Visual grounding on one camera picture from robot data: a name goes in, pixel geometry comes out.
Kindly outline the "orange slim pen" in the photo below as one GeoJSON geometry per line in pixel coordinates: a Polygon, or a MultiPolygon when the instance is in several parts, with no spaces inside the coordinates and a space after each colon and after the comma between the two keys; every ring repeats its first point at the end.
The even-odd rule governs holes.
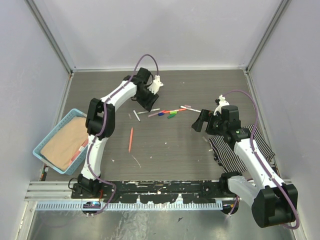
{"type": "Polygon", "coordinates": [[[130,129],[130,136],[129,136],[129,144],[128,144],[128,153],[131,152],[132,149],[132,142],[133,142],[133,135],[134,135],[134,128],[130,129]]]}

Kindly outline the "white marker lime end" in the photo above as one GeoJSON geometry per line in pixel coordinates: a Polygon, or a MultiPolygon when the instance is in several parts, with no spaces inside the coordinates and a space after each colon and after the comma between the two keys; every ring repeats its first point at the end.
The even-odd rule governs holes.
{"type": "Polygon", "coordinates": [[[161,108],[153,108],[153,109],[151,109],[150,111],[139,111],[139,112],[137,112],[137,114],[138,115],[141,115],[141,114],[147,114],[147,113],[152,113],[152,112],[156,112],[156,111],[159,111],[159,110],[161,110],[161,108]]]}

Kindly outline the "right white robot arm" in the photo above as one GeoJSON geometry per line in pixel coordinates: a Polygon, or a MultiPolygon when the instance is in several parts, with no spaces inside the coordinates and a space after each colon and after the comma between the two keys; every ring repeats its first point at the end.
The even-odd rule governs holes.
{"type": "Polygon", "coordinates": [[[225,197],[236,194],[251,208],[252,216],[261,228],[283,225],[295,230],[300,226],[297,212],[298,190],[287,184],[270,167],[256,141],[254,132],[241,126],[239,110],[235,105],[217,107],[216,112],[202,109],[192,124],[196,132],[222,136],[224,142],[246,166],[254,183],[249,183],[240,173],[230,173],[220,178],[220,192],[225,197]]]}

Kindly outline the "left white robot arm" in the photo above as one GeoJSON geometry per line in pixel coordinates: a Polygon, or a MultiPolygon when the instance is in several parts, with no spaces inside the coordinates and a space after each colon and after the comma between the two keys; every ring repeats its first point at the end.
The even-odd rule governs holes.
{"type": "Polygon", "coordinates": [[[116,112],[129,99],[133,98],[147,112],[152,110],[159,98],[158,91],[164,85],[159,74],[153,76],[148,84],[151,72],[140,68],[137,74],[126,76],[120,85],[102,98],[93,98],[88,107],[85,127],[88,133],[87,153],[81,173],[72,191],[88,198],[100,194],[103,181],[101,162],[106,143],[115,131],[116,112]]]}

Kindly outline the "white marker blue end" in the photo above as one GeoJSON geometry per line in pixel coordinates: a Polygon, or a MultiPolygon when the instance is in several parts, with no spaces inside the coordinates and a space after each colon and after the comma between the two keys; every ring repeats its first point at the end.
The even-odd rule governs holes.
{"type": "Polygon", "coordinates": [[[139,122],[141,122],[141,120],[140,120],[140,118],[139,118],[139,116],[138,116],[138,114],[137,114],[137,112],[136,112],[135,110],[133,110],[133,114],[135,115],[136,119],[137,119],[139,122]]]}

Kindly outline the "orange white marker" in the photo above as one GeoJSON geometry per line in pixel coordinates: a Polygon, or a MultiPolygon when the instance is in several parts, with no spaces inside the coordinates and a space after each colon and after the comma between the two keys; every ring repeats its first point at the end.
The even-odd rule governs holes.
{"type": "Polygon", "coordinates": [[[187,109],[185,108],[180,108],[180,109],[174,109],[174,110],[164,110],[162,113],[164,114],[173,114],[173,113],[177,113],[177,112],[181,112],[181,111],[185,111],[187,109]]]}

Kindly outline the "white marker green end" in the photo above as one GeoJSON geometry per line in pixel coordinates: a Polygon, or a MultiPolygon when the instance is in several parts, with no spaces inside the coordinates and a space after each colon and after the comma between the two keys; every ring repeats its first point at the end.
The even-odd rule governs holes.
{"type": "Polygon", "coordinates": [[[197,112],[197,113],[200,113],[201,111],[200,110],[197,110],[197,109],[193,109],[191,107],[187,107],[187,106],[180,106],[181,109],[186,109],[186,110],[189,110],[189,111],[193,111],[193,112],[197,112]]]}

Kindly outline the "striped black white cloth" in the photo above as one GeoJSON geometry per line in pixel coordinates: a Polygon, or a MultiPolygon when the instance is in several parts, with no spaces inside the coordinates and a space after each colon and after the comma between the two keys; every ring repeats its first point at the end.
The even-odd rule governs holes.
{"type": "Polygon", "coordinates": [[[253,170],[254,167],[262,170],[255,154],[258,154],[259,158],[265,162],[271,162],[275,157],[275,153],[268,146],[260,131],[257,128],[254,129],[253,124],[247,125],[245,128],[250,132],[254,131],[254,148],[251,146],[250,138],[242,139],[234,147],[230,147],[220,135],[208,139],[214,160],[226,173],[238,172],[242,174],[247,170],[253,170]]]}

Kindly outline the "light blue plastic basket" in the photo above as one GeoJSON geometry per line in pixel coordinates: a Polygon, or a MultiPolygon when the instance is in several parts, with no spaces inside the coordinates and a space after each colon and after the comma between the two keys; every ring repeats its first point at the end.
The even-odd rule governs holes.
{"type": "Polygon", "coordinates": [[[34,148],[33,155],[62,175],[71,176],[85,160],[87,115],[73,108],[34,148]]]}

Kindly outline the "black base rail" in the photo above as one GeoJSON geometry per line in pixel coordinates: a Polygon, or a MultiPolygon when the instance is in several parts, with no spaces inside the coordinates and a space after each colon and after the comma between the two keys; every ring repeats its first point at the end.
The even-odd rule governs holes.
{"type": "Polygon", "coordinates": [[[219,180],[168,180],[168,181],[113,181],[110,184],[95,182],[87,186],[75,183],[72,199],[103,199],[111,203],[183,204],[214,203],[220,198],[235,198],[219,180]]]}

